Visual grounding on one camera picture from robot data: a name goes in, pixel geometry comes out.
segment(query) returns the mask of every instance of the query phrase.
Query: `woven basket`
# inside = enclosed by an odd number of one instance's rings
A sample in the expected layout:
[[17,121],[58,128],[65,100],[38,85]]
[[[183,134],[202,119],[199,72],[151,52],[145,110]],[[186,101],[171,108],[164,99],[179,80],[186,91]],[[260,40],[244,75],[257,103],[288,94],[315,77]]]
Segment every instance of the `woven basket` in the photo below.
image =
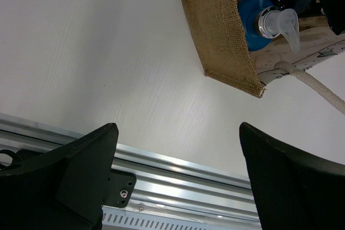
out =
[[237,0],[182,0],[182,5],[205,75],[262,97]]

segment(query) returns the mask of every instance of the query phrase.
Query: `metal track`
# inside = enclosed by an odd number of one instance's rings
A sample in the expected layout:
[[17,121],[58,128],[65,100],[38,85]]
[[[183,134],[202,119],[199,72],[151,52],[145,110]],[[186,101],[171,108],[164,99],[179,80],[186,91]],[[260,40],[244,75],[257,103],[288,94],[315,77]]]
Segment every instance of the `metal track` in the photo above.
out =
[[[81,136],[0,114],[0,149],[47,152]],[[153,214],[164,214],[170,220],[179,218],[189,223],[204,224],[204,228],[196,229],[208,229],[210,226],[213,226],[211,229],[215,229],[214,226],[261,229],[250,182],[246,177],[122,144],[117,146],[112,168],[137,175],[126,211],[140,214],[141,220]],[[109,210],[113,210],[114,215],[123,213],[122,210],[107,207],[108,214]],[[114,225],[108,218],[103,223]]]

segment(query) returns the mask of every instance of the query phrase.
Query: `perforated metal strip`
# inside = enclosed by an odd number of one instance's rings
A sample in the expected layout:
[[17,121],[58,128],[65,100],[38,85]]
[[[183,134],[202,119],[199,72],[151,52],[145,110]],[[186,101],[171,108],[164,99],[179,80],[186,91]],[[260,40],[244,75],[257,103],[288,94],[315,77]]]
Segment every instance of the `perforated metal strip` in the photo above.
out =
[[117,208],[103,207],[103,224],[142,230],[231,230],[235,228],[210,226],[174,218],[160,217]]

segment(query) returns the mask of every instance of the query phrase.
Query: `blue bottle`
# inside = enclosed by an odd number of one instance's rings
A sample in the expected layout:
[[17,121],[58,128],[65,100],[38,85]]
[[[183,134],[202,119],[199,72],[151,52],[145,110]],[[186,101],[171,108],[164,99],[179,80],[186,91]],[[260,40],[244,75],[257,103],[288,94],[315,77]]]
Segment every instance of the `blue bottle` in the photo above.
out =
[[292,52],[300,50],[299,25],[296,11],[282,11],[269,0],[241,0],[238,3],[249,51],[266,47],[273,38],[282,34]]

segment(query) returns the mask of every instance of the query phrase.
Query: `white rope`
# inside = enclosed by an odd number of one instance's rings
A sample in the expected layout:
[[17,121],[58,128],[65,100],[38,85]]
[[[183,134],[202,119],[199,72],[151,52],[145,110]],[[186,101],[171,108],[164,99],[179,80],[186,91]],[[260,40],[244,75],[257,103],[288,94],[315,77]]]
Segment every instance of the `white rope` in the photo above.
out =
[[345,115],[345,102],[312,75],[303,70],[297,69],[286,61],[280,61],[276,63],[274,65],[274,68],[281,69],[284,72],[293,75],[295,78],[302,81],[310,88],[314,89],[327,102],[329,102],[333,107],[335,107],[338,111]]

